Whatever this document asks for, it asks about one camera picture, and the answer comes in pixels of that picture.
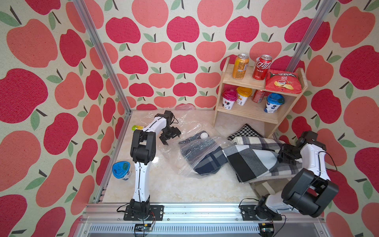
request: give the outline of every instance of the yogurt cup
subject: yogurt cup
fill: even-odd
[[[132,175],[130,163],[127,161],[116,162],[112,166],[112,173],[117,179],[128,180]]]
[[[284,104],[284,97],[281,94],[271,93],[267,96],[265,112],[274,113],[282,104]]]
[[[237,90],[227,89],[222,93],[222,106],[227,110],[231,110],[237,99]]]
[[[251,96],[253,90],[251,88],[246,87],[237,87],[238,99],[237,104],[244,105],[247,101],[247,98]]]

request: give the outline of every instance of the houndstooth fabric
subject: houndstooth fabric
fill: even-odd
[[[250,125],[245,124],[240,130],[233,133],[228,137],[229,141],[232,141],[237,136],[245,136],[245,137],[263,137],[257,131],[250,127]]]

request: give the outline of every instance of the red chip bag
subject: red chip bag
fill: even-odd
[[[266,75],[266,90],[299,94],[301,84],[298,74],[270,69]]]

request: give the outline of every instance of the red apple print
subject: red apple print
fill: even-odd
[[[377,192],[379,192],[378,155],[379,148],[368,147],[358,151],[354,158],[357,168],[367,176]]]
[[[136,21],[147,28],[161,28],[168,19],[168,7],[164,0],[135,0],[132,13]]]
[[[111,18],[105,25],[106,34],[115,43],[138,43],[141,33],[137,25],[127,17]]]
[[[263,54],[270,55],[275,59],[282,51],[282,44],[278,41],[275,42],[258,42],[250,49],[250,59],[254,62]]]
[[[116,112],[116,104],[112,98],[107,98],[103,106],[103,118],[105,122],[112,120],[113,114]]]
[[[176,96],[194,96],[197,93],[196,86],[191,82],[176,84],[172,91]]]
[[[76,156],[76,170],[84,174],[91,167],[92,160],[97,153],[97,141],[89,138],[83,142],[83,145]]]
[[[41,15],[47,15],[52,9],[61,8],[59,0],[25,0],[25,2],[36,12]]]
[[[103,43],[106,53],[109,56],[109,59],[111,60],[112,64],[115,64],[118,60],[118,51],[117,49],[111,45],[110,43]]]
[[[0,197],[0,213],[2,214],[1,237],[8,237],[13,227],[24,216],[28,204],[21,195],[6,195]]]
[[[94,0],[84,0],[84,2],[86,3],[96,29],[102,28],[104,24],[104,14],[101,7]]]
[[[199,33],[199,25],[191,16],[177,16],[167,24],[167,36],[173,42],[195,42]]]
[[[152,104],[140,104],[137,106],[137,110],[157,110],[157,108]]]
[[[287,143],[287,144],[291,144],[291,143],[290,143],[290,140],[288,139],[288,137],[287,137],[286,135],[282,135],[282,136],[280,136],[280,137],[279,137],[279,140],[284,141],[284,142]]]
[[[346,177],[339,171],[326,170],[326,172],[330,180],[339,188],[338,194],[333,199],[334,204],[344,213],[355,213],[359,208],[358,198],[354,189],[349,186]]]
[[[83,119],[83,132],[89,136],[94,135],[97,133],[102,121],[103,117],[100,108],[97,105],[92,105],[88,114]]]
[[[373,30],[375,15],[361,12],[356,6],[347,9],[338,18],[332,33],[332,40],[342,48],[356,46]]]
[[[225,65],[226,59],[227,59],[228,57],[230,57],[229,64],[235,64],[235,62],[236,62],[236,58],[237,58],[237,55],[231,54],[231,55],[225,57],[225,58],[221,61],[221,64],[220,64],[220,70],[221,70],[221,71],[224,69],[224,65]]]
[[[58,114],[46,128],[44,146],[48,153],[59,155],[66,150],[72,137],[78,132],[78,121],[69,113]]]
[[[307,80],[312,86],[322,87],[332,79],[334,73],[333,66],[326,62],[321,55],[314,57],[307,69]]]
[[[301,42],[305,32],[307,31],[312,19],[308,17],[301,18],[292,23],[284,34],[284,39],[288,43]],[[330,36],[329,22],[323,22],[317,30],[315,36],[309,46],[314,51],[318,51],[324,47]]]
[[[63,59],[72,67],[78,66],[80,61],[87,55],[82,39],[71,29],[67,30],[65,35],[61,35],[59,49]]]
[[[66,192],[68,184],[74,177],[74,166],[69,159],[57,161],[50,171],[50,175],[39,187],[36,203],[39,207],[50,207],[55,204]]]
[[[127,96],[126,100],[128,101],[130,108],[134,108],[137,105],[136,100],[131,96]]]
[[[96,171],[96,183],[97,183],[97,185],[101,184],[101,181],[103,180],[103,177],[104,177],[104,174],[105,174],[105,171],[106,171],[106,168],[108,166],[110,159],[111,158],[108,155],[104,156],[101,159],[100,165]]]
[[[116,90],[114,89],[110,78],[106,80],[105,88],[110,96],[114,96],[114,94],[116,94]]]
[[[197,45],[196,55],[203,62],[218,62],[225,55],[226,46],[222,41],[204,41]]]
[[[216,102],[216,96],[198,96],[195,98],[195,105],[200,108],[213,108]]]
[[[301,96],[299,100],[296,102],[295,106],[292,108],[292,112],[301,114],[307,108],[307,104],[307,98],[305,96]]]
[[[327,152],[333,157],[336,166],[345,164],[347,160],[347,153],[343,146],[335,139],[332,131],[329,129],[320,129],[318,132],[317,141],[326,145]],[[332,159],[329,155],[325,154],[325,162],[334,166]]]
[[[76,108],[84,98],[84,86],[80,77],[69,72],[66,79],[55,88],[55,100],[62,108]]]
[[[176,105],[176,99],[174,96],[157,96],[154,98],[154,103],[161,108],[173,108]]]
[[[288,119],[284,118],[282,123],[279,125],[278,129],[280,132],[286,133],[289,127],[290,127],[290,124],[288,123]]]
[[[335,212],[329,212],[326,224],[334,237],[354,237],[346,220]]]
[[[127,74],[146,74],[149,67],[143,58],[140,56],[125,56],[120,59],[120,68]]]
[[[198,64],[196,58],[192,55],[178,55],[171,60],[170,67],[174,73],[194,73],[198,68]]]
[[[153,63],[166,63],[172,55],[171,46],[167,42],[147,42],[142,45],[143,56]]]
[[[81,181],[78,193],[75,195],[71,203],[71,214],[78,215],[87,206],[91,195],[95,189],[95,180],[92,175],[84,177]]]
[[[333,95],[330,89],[323,89],[317,92],[310,104],[324,123],[332,124],[341,116],[341,101]]]
[[[379,236],[379,203],[369,203],[362,208],[362,221],[374,236]]]
[[[220,84],[221,75],[218,72],[213,73],[199,73],[196,75],[195,82],[201,88],[215,88]]]
[[[378,68],[379,53],[373,46],[364,45],[353,50],[343,59],[340,74],[349,79],[356,88],[368,90],[379,85]]]
[[[359,97],[349,103],[343,120],[354,134],[372,143],[379,143],[379,108],[376,102],[367,96]]]
[[[232,13],[232,0],[202,0],[197,6],[199,21],[207,27],[224,26]]]
[[[300,8],[300,0],[269,0],[262,9],[262,22],[268,27],[285,27],[295,19]]]
[[[44,81],[21,68],[9,70],[0,88],[0,121],[10,124],[27,119],[48,96]]]
[[[75,7],[73,2],[66,3],[66,13],[67,13],[67,16],[68,16],[72,26],[75,28],[75,30],[77,30],[81,33],[85,33],[86,27],[84,27],[84,24],[81,21],[79,13],[76,10],[76,7]]]
[[[95,47],[92,47],[92,48],[89,50],[89,58],[91,59],[92,65],[93,65],[96,69],[98,69],[98,70],[103,69],[103,63],[101,62],[100,57],[99,57],[99,55],[97,54],[97,51],[96,51]]]
[[[170,73],[153,73],[149,76],[149,82],[152,86],[155,86],[159,89],[161,88],[171,88],[174,85],[175,78]]]
[[[311,126],[309,126],[307,123],[307,119],[303,116],[296,117],[292,121],[291,128],[298,138],[301,136],[303,132],[312,131]]]
[[[136,97],[152,97],[154,94],[153,88],[146,83],[134,83],[129,87],[129,92]]]
[[[31,237],[55,237],[65,217],[66,211],[63,207],[51,209],[39,219]]]
[[[0,192],[2,192],[25,178],[29,168],[41,155],[41,145],[32,133],[14,131],[1,141],[0,154],[2,155]]]
[[[285,71],[288,64],[290,63],[292,57],[290,56],[283,56],[283,57],[280,57],[276,60],[273,61],[273,63],[271,64],[271,69],[273,70],[281,70],[281,71]],[[295,71],[298,69],[298,68],[302,68],[304,71],[305,71],[305,64],[303,61],[299,61],[296,68],[295,68]]]
[[[225,36],[230,42],[251,42],[259,32],[259,22],[254,16],[237,17],[229,22]]]
[[[74,234],[75,234],[75,230],[76,228],[78,227],[78,224],[80,222],[80,219],[83,218],[83,215],[79,216],[78,218],[76,218],[76,220],[74,221],[74,223],[72,224],[71,228],[70,228],[70,232],[69,232],[69,235],[68,237],[74,237]]]
[[[120,135],[123,124],[124,124],[124,119],[122,117],[119,117],[117,119],[116,127],[114,128],[114,135],[116,136],[116,139],[118,139],[118,137]]]
[[[117,73],[117,78],[119,79],[121,87],[123,89],[128,88],[129,82],[128,82],[128,79],[126,78],[126,76],[124,76],[120,73]]]
[[[54,36],[36,19],[30,19],[24,27],[11,29],[6,42],[13,55],[29,67],[47,67],[58,57]]]
[[[101,151],[107,153],[111,148],[114,141],[114,132],[112,127],[108,127],[105,131],[104,137],[101,139]]]
[[[103,78],[97,71],[92,70],[90,75],[86,78],[86,92],[88,97],[91,100],[96,100],[103,87]]]
[[[175,107],[176,110],[195,110],[196,107],[193,104],[180,104]]]

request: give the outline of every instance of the red can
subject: red can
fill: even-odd
[[[270,55],[262,55],[255,64],[253,78],[256,80],[264,80],[272,62],[273,58]]]
[[[260,103],[264,96],[265,96],[265,91],[255,90],[255,93],[252,99],[255,103]]]

